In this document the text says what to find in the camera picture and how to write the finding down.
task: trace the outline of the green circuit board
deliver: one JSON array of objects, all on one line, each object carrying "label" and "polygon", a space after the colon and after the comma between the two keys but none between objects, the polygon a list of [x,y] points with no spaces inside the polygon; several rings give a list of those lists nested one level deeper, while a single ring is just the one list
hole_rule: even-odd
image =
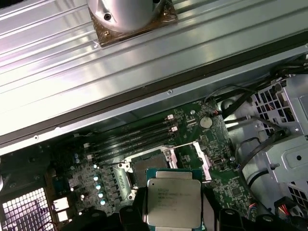
[{"label": "green circuit board", "polygon": [[[68,142],[70,145],[64,143],[63,148],[55,148],[56,166],[62,169],[63,179],[67,178],[69,187],[79,186],[74,191],[77,197],[82,192],[89,194],[83,201],[76,200],[76,212],[95,207],[110,215],[118,206],[131,203],[130,193],[136,183],[129,179],[145,171],[141,168],[138,174],[125,172],[117,163],[152,148],[188,144],[175,149],[178,168],[202,169],[195,147],[189,144],[197,141],[211,164],[209,172],[212,180],[205,186],[213,189],[223,208],[234,208],[246,216],[251,197],[241,183],[237,165],[230,160],[233,155],[231,140],[222,117],[213,116],[215,108],[217,104],[214,101],[206,104],[196,101],[109,131],[92,130],[75,134]],[[76,154],[78,163],[73,157]],[[164,159],[157,150],[144,155],[147,158],[155,156],[156,159],[144,160],[143,167],[164,167],[159,154]],[[99,176],[99,180],[94,182],[94,176]],[[99,191],[95,189],[97,184],[102,187],[99,191],[104,194],[104,205],[100,204],[102,198],[98,197]]]}]

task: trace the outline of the mesh vent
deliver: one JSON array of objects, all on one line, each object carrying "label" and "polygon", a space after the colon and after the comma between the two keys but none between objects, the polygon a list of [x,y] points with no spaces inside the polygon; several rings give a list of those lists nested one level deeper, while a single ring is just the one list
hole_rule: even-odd
[{"label": "mesh vent", "polygon": [[291,193],[293,201],[298,202],[300,205],[302,205],[305,208],[308,208],[308,200],[304,192],[296,188],[292,188],[290,186],[289,186],[289,191]]},{"label": "mesh vent", "polygon": [[[43,188],[3,203],[2,206],[6,218],[2,226],[4,231],[36,231],[51,221]],[[41,230],[53,231],[54,227],[48,223]]]},{"label": "mesh vent", "polygon": [[[294,122],[295,117],[284,92],[276,92],[275,87],[269,87],[255,94],[257,112],[262,119],[275,124]],[[274,130],[264,124],[269,136]]]}]

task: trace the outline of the chip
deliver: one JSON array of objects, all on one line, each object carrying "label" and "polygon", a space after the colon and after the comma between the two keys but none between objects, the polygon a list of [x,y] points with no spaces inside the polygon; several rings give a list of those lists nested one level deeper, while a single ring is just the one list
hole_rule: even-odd
[{"label": "chip", "polygon": [[165,155],[163,153],[153,155],[151,157],[137,157],[132,159],[131,168],[133,170],[134,182],[138,187],[145,187],[146,182],[146,169],[155,168],[168,168]]},{"label": "chip", "polygon": [[232,192],[232,195],[233,195],[233,196],[239,196],[239,195],[241,195],[241,190],[238,189],[238,188],[231,189],[231,192]]}]

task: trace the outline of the sheet metal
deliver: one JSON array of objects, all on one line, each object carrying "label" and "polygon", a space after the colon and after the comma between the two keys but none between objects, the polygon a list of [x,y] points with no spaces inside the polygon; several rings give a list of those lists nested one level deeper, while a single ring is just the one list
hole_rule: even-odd
[{"label": "sheet metal", "polygon": [[86,0],[0,10],[0,135],[307,30],[308,1],[175,0],[179,23],[101,48]]}]

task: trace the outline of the motherboard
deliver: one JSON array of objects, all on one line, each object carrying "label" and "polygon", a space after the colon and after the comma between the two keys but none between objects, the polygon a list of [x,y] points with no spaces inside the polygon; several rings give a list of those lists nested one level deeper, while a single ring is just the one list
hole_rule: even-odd
[{"label": "motherboard", "polygon": [[215,101],[196,101],[109,131],[74,134],[53,147],[53,184],[75,215],[112,214],[146,186],[146,169],[201,169],[221,207],[245,216],[251,197],[237,173],[232,144]]}]

